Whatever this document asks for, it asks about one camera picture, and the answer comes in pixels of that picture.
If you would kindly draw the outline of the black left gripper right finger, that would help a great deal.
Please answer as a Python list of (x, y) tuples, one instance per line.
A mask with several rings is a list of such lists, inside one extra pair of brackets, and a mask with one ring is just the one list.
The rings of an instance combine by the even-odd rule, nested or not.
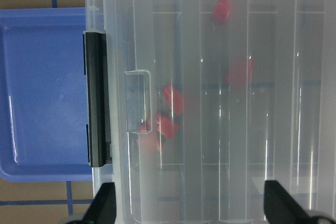
[(318, 223), (276, 180), (265, 181), (264, 213), (269, 223)]

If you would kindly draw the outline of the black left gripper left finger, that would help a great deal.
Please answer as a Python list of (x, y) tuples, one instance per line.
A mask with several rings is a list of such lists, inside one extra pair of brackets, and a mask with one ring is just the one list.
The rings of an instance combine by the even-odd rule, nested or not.
[(103, 183), (90, 207), (82, 218), (82, 223), (115, 223), (116, 191), (115, 185)]

